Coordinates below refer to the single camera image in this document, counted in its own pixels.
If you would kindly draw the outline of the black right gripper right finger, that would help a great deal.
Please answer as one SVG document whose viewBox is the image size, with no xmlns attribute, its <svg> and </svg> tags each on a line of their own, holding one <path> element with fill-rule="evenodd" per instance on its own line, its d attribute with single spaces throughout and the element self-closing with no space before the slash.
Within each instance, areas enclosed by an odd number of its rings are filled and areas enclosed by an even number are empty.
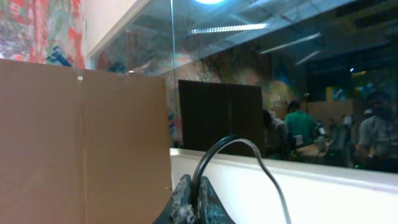
<svg viewBox="0 0 398 224">
<path fill-rule="evenodd" d="M 198 192 L 199 224 L 235 224 L 228 215 L 207 177 L 200 180 Z"/>
</svg>

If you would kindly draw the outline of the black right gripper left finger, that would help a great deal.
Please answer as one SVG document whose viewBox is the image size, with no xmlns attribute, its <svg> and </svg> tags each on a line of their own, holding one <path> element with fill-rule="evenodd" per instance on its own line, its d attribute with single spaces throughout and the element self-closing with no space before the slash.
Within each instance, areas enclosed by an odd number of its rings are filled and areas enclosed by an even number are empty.
<svg viewBox="0 0 398 224">
<path fill-rule="evenodd" d="M 193 224 L 196 213 L 190 203 L 192 180 L 185 174 L 180 178 L 165 208 L 153 224 Z"/>
</svg>

